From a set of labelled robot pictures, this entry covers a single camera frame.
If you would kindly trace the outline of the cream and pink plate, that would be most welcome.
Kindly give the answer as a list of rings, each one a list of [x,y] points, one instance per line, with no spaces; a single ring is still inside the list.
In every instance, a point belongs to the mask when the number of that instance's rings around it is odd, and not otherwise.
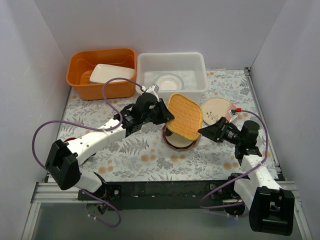
[[[200,108],[203,113],[203,121],[207,125],[212,125],[221,117],[225,117],[227,120],[228,110],[236,109],[236,106],[224,98],[210,97],[202,103]]]

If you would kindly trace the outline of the white deep plate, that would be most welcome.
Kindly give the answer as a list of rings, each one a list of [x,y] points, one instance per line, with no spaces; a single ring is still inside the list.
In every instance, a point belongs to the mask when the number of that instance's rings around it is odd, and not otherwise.
[[[183,79],[174,73],[161,74],[155,79],[154,83],[160,91],[176,91],[182,90],[184,87]]]

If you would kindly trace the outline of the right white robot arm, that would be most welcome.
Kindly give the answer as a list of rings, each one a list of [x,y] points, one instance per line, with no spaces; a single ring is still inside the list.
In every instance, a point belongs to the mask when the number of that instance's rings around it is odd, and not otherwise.
[[[234,155],[246,173],[231,179],[226,186],[232,199],[241,198],[249,209],[249,224],[254,232],[289,236],[293,231],[295,196],[284,190],[263,166],[257,147],[260,125],[252,120],[238,129],[221,117],[215,124],[198,130],[202,136],[235,146]]]

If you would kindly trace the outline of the woven bamboo tray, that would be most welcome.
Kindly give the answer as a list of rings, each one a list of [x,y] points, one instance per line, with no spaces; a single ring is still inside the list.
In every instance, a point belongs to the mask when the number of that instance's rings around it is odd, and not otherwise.
[[[199,138],[203,112],[197,103],[182,94],[174,93],[168,99],[167,109],[174,116],[173,120],[165,124],[169,131],[190,141]]]

